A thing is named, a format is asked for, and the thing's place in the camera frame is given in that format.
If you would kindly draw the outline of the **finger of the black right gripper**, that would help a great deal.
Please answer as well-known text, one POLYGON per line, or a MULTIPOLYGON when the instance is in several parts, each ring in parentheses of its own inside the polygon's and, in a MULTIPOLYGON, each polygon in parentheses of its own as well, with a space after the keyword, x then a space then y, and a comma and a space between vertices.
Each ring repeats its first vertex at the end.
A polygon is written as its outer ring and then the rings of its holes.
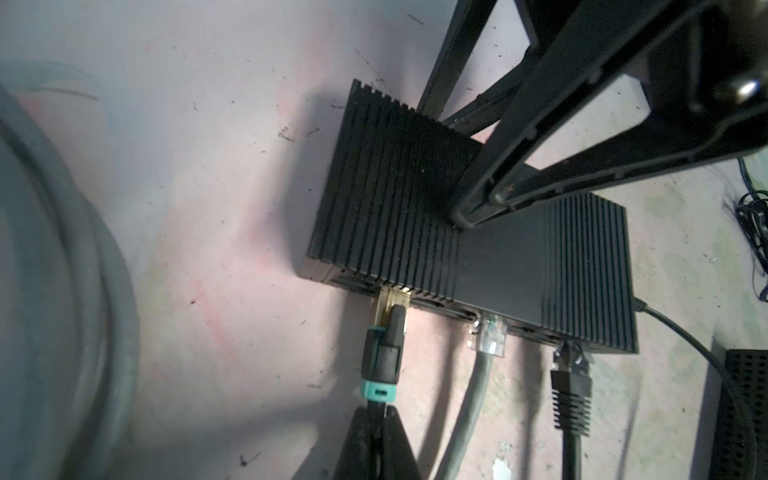
POLYGON ((767 107, 703 133, 651 114, 625 70, 714 1, 575 1, 534 13, 538 60, 450 200, 474 228, 555 199, 750 155, 767 107))
MULTIPOLYGON (((457 2, 417 106, 418 113, 434 120, 440 118, 495 5, 494 1, 457 2)), ((527 50, 518 65, 473 101, 444 119, 442 124, 462 135, 472 136, 498 122, 537 60, 536 52, 527 50)))

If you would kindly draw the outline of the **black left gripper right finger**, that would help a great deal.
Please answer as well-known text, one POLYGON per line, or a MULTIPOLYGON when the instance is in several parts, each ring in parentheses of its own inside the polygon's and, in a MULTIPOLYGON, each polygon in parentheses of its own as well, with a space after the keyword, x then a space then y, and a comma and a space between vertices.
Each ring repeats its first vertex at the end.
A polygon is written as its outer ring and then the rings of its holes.
POLYGON ((385 409, 381 429, 380 478, 386 480, 420 480, 416 458, 394 406, 385 409))

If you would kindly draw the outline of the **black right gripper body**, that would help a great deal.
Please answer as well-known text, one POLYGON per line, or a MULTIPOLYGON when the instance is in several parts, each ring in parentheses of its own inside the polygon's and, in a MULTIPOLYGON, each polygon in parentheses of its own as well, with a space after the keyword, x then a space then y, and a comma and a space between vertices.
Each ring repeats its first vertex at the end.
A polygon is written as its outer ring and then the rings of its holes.
POLYGON ((712 131, 767 107, 767 3, 714 1, 633 61, 651 114, 712 131))

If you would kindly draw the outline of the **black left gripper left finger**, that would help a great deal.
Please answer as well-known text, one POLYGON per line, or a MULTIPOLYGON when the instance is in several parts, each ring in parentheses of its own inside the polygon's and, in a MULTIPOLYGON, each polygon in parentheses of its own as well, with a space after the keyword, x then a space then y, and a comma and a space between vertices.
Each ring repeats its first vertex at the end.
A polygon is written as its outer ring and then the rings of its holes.
POLYGON ((347 431, 334 480, 368 480, 374 478, 373 428, 365 407, 355 410, 347 431))

